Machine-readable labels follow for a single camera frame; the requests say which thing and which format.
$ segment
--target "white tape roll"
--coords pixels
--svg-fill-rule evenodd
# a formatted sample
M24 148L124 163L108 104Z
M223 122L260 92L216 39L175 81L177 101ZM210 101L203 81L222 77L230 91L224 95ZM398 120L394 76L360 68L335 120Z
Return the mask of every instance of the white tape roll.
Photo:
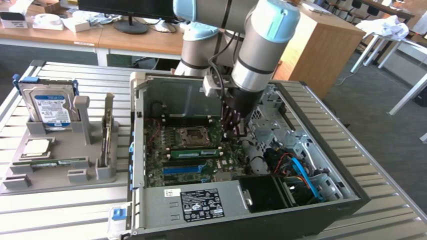
M35 16L33 22L43 25L61 25L60 16L49 13L41 13Z

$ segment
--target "monitor stand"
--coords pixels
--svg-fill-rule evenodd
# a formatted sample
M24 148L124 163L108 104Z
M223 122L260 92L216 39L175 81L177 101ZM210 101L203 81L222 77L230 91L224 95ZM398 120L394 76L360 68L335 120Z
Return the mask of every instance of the monitor stand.
M139 21L132 21L132 17L128 17L128 21L120 20L113 23L113 28L125 34L143 34L147 32L148 27Z

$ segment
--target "motherboard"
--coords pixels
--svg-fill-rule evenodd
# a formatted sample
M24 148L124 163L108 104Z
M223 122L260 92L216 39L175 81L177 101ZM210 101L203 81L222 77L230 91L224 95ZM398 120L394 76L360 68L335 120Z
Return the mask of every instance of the motherboard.
M147 118L148 187L223 182L248 174L242 142L222 142L218 118Z

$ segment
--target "hard drive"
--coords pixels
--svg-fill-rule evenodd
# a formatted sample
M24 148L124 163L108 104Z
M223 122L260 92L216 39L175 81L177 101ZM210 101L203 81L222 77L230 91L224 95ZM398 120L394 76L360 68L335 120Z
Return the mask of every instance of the hard drive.
M71 122L80 121L75 108L75 96L79 95L77 81L44 80L25 77L19 81L21 97L31 120L44 123L51 131L71 129Z

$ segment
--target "warning label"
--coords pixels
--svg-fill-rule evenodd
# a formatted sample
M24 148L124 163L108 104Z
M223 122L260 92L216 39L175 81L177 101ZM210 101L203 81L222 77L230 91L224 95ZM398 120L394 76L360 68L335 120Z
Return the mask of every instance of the warning label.
M180 192L181 210L185 222L224 217L218 188Z
M65 102L65 97L61 95L35 96L41 121L51 127L65 127L71 124L69 113L64 108Z

